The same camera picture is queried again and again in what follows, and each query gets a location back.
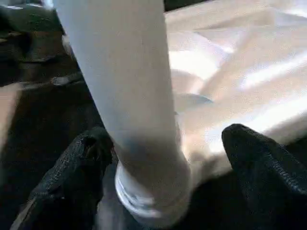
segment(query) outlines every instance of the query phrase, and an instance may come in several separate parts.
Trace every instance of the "white pole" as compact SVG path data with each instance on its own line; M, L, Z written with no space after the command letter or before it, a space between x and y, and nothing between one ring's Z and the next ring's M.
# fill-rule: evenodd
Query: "white pole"
M165 227L189 203L178 151L162 0L54 0L106 129L117 145L120 200Z

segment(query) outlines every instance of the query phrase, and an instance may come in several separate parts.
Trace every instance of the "shiny white fabric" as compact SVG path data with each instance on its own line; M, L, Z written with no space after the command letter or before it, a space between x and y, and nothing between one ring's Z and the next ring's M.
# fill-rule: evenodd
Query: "shiny white fabric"
M306 133L307 1L215 0L170 12L166 24L194 184L231 169L221 132L232 123L284 144Z

